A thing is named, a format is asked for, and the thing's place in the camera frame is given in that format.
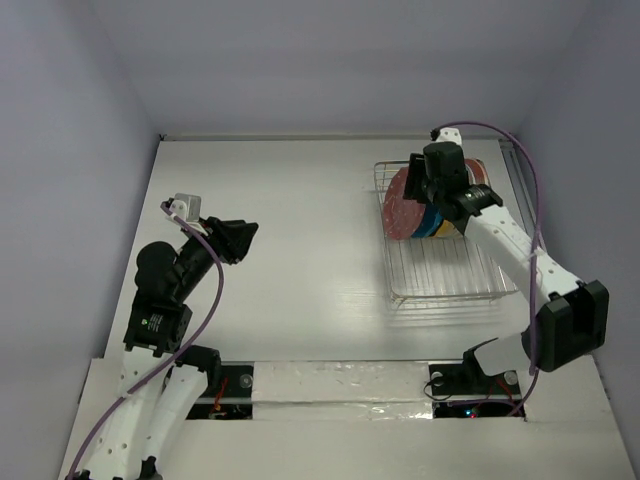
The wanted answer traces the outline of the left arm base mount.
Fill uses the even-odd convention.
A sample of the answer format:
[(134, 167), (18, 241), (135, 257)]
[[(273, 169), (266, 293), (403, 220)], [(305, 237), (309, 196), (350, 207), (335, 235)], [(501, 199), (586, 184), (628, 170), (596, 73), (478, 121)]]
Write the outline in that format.
[(253, 363), (223, 363), (221, 377), (191, 407), (188, 420), (251, 420)]

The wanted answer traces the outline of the blue dotted plate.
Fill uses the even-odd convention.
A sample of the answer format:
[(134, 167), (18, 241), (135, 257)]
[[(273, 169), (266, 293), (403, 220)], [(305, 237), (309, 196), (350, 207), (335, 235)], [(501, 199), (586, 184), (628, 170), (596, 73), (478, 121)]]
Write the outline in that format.
[(427, 238), (433, 236), (443, 223), (439, 210), (432, 204), (425, 206), (424, 214), (418, 228), (411, 235), (412, 238)]

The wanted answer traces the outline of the yellow dotted plate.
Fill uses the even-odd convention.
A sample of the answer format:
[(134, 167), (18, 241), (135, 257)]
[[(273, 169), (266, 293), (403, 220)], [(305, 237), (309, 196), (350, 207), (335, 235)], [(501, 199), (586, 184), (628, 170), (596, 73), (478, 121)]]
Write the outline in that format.
[(443, 220), (440, 226), (435, 230), (433, 237), (441, 239), (457, 238), (459, 232), (453, 223)]

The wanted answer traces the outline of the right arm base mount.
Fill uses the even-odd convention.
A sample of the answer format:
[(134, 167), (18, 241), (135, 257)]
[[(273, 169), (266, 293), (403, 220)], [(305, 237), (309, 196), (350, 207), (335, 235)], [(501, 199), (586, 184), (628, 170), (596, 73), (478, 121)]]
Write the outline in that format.
[(423, 393), (435, 419), (526, 416), (523, 407), (512, 413), (523, 396), (514, 371), (489, 377), (470, 373), (462, 363), (430, 364)]

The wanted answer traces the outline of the pink dotted plate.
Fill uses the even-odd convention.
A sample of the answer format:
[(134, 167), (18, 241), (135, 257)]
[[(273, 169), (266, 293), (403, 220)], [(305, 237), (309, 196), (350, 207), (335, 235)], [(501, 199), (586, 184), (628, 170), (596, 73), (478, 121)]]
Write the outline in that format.
[(410, 238), (420, 226), (425, 205), (406, 200), (404, 190), (409, 168), (401, 168), (391, 179), (383, 202), (382, 216), (385, 235), (392, 240)]

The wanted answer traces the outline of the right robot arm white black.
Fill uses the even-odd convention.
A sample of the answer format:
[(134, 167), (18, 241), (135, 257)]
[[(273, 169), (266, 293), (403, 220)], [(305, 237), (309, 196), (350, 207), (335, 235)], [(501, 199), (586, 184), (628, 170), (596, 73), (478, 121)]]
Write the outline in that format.
[(434, 206), (490, 256), (529, 304), (523, 332), (475, 348), (473, 360), (461, 366), (468, 390), (486, 390), (506, 370), (553, 372), (604, 344), (608, 289), (563, 268), (518, 225), (490, 186), (471, 183), (459, 144), (433, 142), (411, 154), (404, 197)]

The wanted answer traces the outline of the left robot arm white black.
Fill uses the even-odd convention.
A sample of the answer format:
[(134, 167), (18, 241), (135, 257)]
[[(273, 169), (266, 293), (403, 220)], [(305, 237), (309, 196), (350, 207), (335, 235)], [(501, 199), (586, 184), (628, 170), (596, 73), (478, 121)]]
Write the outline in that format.
[(186, 334), (186, 300), (211, 268), (242, 261), (259, 226), (215, 217), (188, 224), (179, 250), (156, 241), (136, 258), (136, 293), (123, 338), (117, 398), (81, 444), (70, 479), (159, 479), (196, 400), (221, 383), (220, 353)]

